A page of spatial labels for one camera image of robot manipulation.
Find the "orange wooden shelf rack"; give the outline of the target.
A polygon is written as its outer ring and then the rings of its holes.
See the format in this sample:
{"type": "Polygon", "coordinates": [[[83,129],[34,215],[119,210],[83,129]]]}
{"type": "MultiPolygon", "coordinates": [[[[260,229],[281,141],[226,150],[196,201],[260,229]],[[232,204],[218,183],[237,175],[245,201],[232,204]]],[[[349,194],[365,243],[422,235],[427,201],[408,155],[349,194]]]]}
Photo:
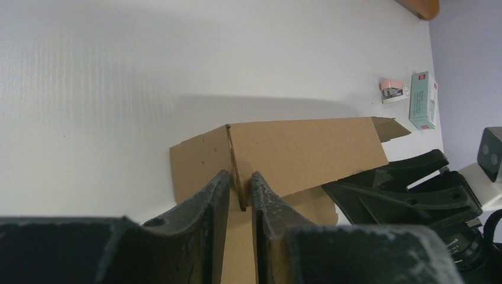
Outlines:
{"type": "Polygon", "coordinates": [[[439,0],[395,0],[395,2],[423,21],[431,21],[440,13],[439,0]]]}

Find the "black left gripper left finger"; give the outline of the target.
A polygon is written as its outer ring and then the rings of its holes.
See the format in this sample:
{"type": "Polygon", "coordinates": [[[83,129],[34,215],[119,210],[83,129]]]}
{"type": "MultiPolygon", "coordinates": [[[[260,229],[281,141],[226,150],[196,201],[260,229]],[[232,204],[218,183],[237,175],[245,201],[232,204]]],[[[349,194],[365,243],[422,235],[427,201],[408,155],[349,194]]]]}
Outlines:
{"type": "Polygon", "coordinates": [[[143,225],[127,217],[1,218],[2,283],[220,283],[230,174],[143,225]]]}

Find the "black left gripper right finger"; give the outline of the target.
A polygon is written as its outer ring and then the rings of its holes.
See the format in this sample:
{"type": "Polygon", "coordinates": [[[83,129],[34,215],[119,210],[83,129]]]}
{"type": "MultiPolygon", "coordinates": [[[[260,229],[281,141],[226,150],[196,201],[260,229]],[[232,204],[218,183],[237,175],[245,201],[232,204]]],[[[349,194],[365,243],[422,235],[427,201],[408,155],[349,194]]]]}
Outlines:
{"type": "Polygon", "coordinates": [[[250,180],[258,283],[462,283],[444,243],[416,225],[318,225],[250,180]]]}

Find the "white green box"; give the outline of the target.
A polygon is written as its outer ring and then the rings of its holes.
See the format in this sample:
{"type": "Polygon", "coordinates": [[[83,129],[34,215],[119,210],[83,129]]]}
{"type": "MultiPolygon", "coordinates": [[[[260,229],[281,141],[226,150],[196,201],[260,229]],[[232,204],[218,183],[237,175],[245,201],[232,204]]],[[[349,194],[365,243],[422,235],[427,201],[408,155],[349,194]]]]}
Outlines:
{"type": "Polygon", "coordinates": [[[409,120],[418,130],[433,130],[437,118],[437,83],[430,72],[411,78],[409,120]]]}

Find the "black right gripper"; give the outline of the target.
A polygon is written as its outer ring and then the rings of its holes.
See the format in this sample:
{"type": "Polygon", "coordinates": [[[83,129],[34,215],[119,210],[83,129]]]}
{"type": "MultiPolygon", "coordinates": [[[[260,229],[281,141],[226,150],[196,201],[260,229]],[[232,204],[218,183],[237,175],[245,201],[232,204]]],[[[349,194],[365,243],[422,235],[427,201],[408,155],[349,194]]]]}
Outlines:
{"type": "MultiPolygon", "coordinates": [[[[374,185],[411,185],[448,164],[434,149],[375,169],[374,185]]],[[[342,181],[322,189],[351,224],[435,225],[464,283],[501,283],[501,243],[494,241],[500,221],[488,219],[482,231],[461,224],[482,209],[460,173],[442,173],[404,192],[342,181]]]]}

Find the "brown cardboard box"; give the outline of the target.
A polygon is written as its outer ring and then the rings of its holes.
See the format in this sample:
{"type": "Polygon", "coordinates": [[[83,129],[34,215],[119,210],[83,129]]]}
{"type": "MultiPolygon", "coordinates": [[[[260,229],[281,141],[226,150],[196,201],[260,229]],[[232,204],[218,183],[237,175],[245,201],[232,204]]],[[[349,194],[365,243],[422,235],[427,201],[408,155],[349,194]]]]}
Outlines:
{"type": "Polygon", "coordinates": [[[409,133],[382,117],[226,124],[170,148],[175,200],[188,199],[223,169],[230,173],[221,282],[255,283],[249,192],[254,172],[310,221],[335,225],[339,215],[322,184],[387,164],[383,143],[409,133]]]}

